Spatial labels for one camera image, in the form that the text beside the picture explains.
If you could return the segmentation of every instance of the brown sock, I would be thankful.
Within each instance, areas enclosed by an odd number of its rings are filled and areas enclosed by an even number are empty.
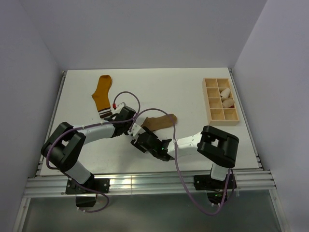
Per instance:
[[[110,101],[108,100],[108,91],[112,86],[112,78],[109,75],[100,76],[96,91],[92,98],[96,103],[100,118],[112,115]]]
[[[164,115],[161,117],[147,117],[141,127],[147,127],[151,131],[157,131],[159,129],[164,129],[173,126],[173,122],[177,122],[177,117],[174,114]]]

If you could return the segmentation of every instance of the white wall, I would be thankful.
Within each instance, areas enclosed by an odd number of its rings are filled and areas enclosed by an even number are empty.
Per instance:
[[[22,5],[0,4],[0,230],[11,231],[35,173],[61,73]]]
[[[258,153],[295,232],[309,229],[308,12],[308,0],[268,0],[234,68]]]
[[[65,69],[233,67],[266,0],[20,0]]]

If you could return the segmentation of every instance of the white table surface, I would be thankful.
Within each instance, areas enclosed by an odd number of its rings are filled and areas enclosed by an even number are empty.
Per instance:
[[[109,100],[112,104],[117,93],[127,90],[137,95],[141,110],[160,108],[178,118],[176,137],[193,135],[207,125],[207,116],[202,91],[203,78],[229,78],[228,68],[182,68],[182,69],[115,69],[115,70],[70,70],[67,72],[60,100],[56,110],[52,131],[64,121],[71,125],[87,125],[100,121],[95,102],[91,95],[96,90],[101,75],[112,77]],[[116,103],[126,104],[137,110],[136,100],[123,94]],[[240,122],[236,126],[217,128],[239,137],[235,169],[258,168],[257,159],[249,133],[235,99]],[[150,111],[142,115],[137,123],[147,117],[162,116]],[[172,138],[172,128],[155,132],[160,139]],[[176,171],[175,162],[163,162],[149,153],[142,153],[130,144],[129,136],[102,139],[83,147],[79,161],[94,174],[125,174],[145,172]],[[212,162],[203,155],[186,156],[179,159],[183,171],[210,170]],[[60,175],[49,170],[44,160],[41,175]]]

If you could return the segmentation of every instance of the wooden compartment box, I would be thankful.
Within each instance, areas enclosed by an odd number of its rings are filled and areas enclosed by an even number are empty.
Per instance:
[[[232,91],[228,98],[221,98],[220,93],[226,88],[231,89],[228,79],[204,78],[203,93],[207,112],[208,124],[212,126],[234,126],[239,123],[237,106],[234,108],[222,107],[222,102],[234,99]]]

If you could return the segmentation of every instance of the striped sock cuff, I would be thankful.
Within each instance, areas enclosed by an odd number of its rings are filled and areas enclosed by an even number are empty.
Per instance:
[[[112,112],[110,108],[106,108],[106,109],[100,110],[98,112],[98,115],[100,116],[100,118],[105,118],[105,117],[111,116]]]

